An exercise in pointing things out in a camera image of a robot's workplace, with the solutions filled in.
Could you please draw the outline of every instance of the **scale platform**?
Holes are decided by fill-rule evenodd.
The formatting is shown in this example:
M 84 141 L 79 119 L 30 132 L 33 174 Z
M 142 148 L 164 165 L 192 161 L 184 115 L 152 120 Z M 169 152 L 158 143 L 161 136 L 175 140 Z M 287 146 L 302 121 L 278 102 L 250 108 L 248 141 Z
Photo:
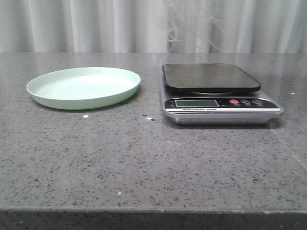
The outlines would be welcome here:
M 162 70 L 163 111 L 176 124 L 260 125 L 283 113 L 237 66 L 166 64 Z

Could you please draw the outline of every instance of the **button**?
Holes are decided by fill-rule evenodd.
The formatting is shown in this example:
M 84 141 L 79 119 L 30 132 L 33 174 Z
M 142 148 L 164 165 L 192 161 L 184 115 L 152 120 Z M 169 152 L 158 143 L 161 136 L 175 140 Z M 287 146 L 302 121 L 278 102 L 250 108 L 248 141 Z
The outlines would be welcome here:
M 236 99 L 231 99 L 229 102 L 232 104 L 239 104 L 239 101 L 237 101 Z
M 250 104 L 250 101 L 249 101 L 249 100 L 246 100 L 246 99 L 242 99 L 241 102 L 242 102 L 243 104 Z
M 254 99 L 251 102 L 255 103 L 255 104 L 262 104 L 262 102 L 258 99 Z

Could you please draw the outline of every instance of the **granite countertop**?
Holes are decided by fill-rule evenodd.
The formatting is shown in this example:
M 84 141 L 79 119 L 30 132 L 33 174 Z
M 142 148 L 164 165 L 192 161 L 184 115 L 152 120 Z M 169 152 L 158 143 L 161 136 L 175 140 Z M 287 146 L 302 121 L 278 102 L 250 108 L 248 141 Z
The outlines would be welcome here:
M 285 112 L 264 126 L 175 125 L 160 100 L 169 62 L 235 64 Z M 306 54 L 0 53 L 0 211 L 305 214 L 306 62 Z M 138 91 L 86 111 L 47 108 L 26 91 L 42 74 L 94 66 L 138 73 Z

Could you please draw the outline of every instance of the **curtain fold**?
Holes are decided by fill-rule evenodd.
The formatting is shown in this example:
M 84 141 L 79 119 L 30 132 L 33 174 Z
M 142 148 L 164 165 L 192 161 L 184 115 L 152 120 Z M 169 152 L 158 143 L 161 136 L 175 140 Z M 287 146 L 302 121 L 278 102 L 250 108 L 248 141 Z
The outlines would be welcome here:
M 0 51 L 307 52 L 306 0 L 0 0 Z

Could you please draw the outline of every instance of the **red button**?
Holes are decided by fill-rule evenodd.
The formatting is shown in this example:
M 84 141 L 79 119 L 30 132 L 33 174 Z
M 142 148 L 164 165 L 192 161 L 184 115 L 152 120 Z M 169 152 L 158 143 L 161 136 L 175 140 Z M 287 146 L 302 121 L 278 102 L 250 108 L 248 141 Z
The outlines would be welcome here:
M 229 102 L 232 104 L 239 104 L 239 101 L 237 101 L 236 99 L 231 99 Z

